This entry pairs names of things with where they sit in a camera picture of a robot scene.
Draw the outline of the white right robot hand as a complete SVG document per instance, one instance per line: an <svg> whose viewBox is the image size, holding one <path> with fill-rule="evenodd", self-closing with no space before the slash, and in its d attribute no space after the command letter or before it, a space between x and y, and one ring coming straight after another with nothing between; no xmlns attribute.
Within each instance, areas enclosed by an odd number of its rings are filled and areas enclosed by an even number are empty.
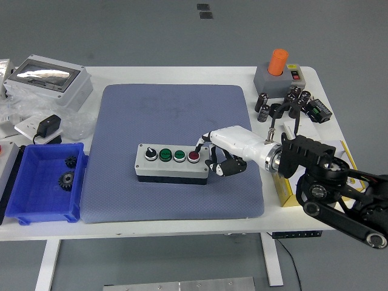
<svg viewBox="0 0 388 291"><path fill-rule="evenodd" d="M198 153L207 142L211 158L206 160L206 165L219 176L231 176L245 171L247 161L255 161L268 172L274 171L272 161L279 147L265 143L262 137L239 125L202 135L195 152Z"/></svg>

